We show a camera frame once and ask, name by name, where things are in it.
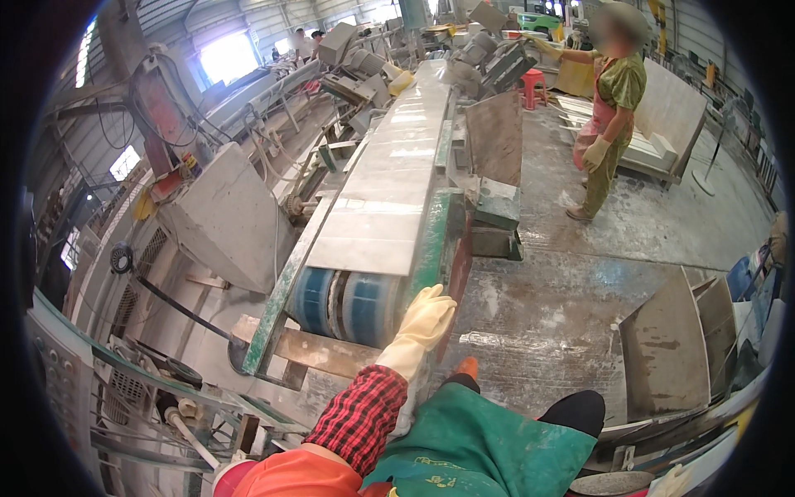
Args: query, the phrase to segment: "orange shoe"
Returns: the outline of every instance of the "orange shoe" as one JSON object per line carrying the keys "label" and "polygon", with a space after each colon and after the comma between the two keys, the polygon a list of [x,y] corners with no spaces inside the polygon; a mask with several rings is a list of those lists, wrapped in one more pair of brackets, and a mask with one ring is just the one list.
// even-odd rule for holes
{"label": "orange shoe", "polygon": [[470,375],[472,379],[478,379],[478,360],[471,355],[464,357],[461,362],[458,363],[456,373],[466,373]]}

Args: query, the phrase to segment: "hand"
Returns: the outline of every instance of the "hand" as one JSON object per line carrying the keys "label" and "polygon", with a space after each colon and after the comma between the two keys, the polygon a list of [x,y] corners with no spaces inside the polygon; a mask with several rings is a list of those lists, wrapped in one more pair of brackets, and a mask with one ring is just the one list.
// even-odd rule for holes
{"label": "hand", "polygon": [[417,374],[423,356],[441,340],[452,321],[456,301],[442,296],[442,285],[420,290],[406,309],[400,330],[375,361],[395,370],[407,381]]}
{"label": "hand", "polygon": [[691,468],[682,469],[681,464],[671,468],[654,486],[648,497],[681,497],[690,484]]}
{"label": "hand", "polygon": [[589,146],[585,153],[583,153],[583,168],[588,171],[588,174],[593,174],[604,160],[607,149],[610,148],[613,142],[609,142],[602,138],[602,135],[596,137],[593,145]]}
{"label": "hand", "polygon": [[544,55],[550,56],[555,60],[559,60],[563,56],[563,50],[556,49],[555,47],[551,46],[547,40],[542,40],[541,38],[536,38],[529,35],[527,38],[532,41],[536,49],[538,49],[538,51]]}

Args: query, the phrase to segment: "red plastic stool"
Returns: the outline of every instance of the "red plastic stool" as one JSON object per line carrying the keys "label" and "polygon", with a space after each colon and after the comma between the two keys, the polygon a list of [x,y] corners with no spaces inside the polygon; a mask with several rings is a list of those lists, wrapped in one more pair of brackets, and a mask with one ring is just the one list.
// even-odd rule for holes
{"label": "red plastic stool", "polygon": [[[544,73],[538,69],[530,69],[522,75],[522,82],[525,84],[525,94],[522,96],[524,99],[523,107],[531,111],[536,108],[536,99],[547,104],[546,96],[546,82],[544,81]],[[541,83],[541,91],[536,90],[536,84]]]}

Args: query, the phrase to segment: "black pants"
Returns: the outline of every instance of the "black pants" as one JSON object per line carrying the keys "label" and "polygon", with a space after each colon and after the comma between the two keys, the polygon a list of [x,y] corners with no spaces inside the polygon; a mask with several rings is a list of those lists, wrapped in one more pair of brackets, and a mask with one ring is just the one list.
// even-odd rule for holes
{"label": "black pants", "polygon": [[[466,373],[457,373],[444,380],[442,385],[445,383],[459,383],[480,394],[480,386]],[[604,427],[604,399],[593,390],[583,390],[552,404],[538,421],[567,426],[598,438]]]}

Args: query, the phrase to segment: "pink apron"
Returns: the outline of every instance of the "pink apron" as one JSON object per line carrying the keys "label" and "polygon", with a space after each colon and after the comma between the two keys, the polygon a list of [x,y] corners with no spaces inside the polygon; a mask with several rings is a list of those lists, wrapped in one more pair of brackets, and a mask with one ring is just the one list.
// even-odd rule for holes
{"label": "pink apron", "polygon": [[594,144],[596,137],[604,133],[607,125],[615,117],[615,109],[602,100],[602,97],[599,96],[599,89],[596,86],[599,82],[599,77],[613,60],[615,59],[610,59],[601,68],[594,68],[594,113],[591,119],[577,133],[577,138],[574,140],[574,165],[580,171],[583,170],[583,154],[585,150]]}

